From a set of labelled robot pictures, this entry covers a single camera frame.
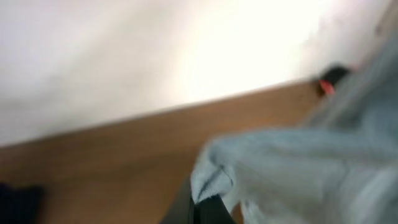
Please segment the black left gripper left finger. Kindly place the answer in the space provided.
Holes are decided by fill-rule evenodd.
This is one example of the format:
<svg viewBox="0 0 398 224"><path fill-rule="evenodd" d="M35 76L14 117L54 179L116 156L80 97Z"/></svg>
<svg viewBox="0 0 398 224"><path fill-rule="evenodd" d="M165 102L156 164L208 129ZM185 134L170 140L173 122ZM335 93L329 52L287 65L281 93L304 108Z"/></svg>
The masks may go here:
<svg viewBox="0 0 398 224"><path fill-rule="evenodd" d="M194 224L194 210L190 179L187 178L183 181L160 224Z"/></svg>

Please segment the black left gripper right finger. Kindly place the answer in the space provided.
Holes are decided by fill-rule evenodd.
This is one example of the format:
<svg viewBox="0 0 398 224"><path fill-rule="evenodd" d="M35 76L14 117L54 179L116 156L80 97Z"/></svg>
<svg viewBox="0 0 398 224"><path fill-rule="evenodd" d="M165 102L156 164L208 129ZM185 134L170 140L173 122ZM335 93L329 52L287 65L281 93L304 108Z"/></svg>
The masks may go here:
<svg viewBox="0 0 398 224"><path fill-rule="evenodd" d="M236 224L221 197L215 195L195 205L194 224Z"/></svg>

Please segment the light blue-grey t-shirt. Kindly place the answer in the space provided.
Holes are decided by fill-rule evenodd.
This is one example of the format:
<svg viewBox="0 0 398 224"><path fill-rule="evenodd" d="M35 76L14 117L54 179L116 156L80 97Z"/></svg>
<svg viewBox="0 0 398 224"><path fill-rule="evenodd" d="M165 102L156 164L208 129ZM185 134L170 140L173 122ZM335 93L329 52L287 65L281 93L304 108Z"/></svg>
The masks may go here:
<svg viewBox="0 0 398 224"><path fill-rule="evenodd" d="M190 183L246 223L397 223L397 40L303 125L210 141Z"/></svg>

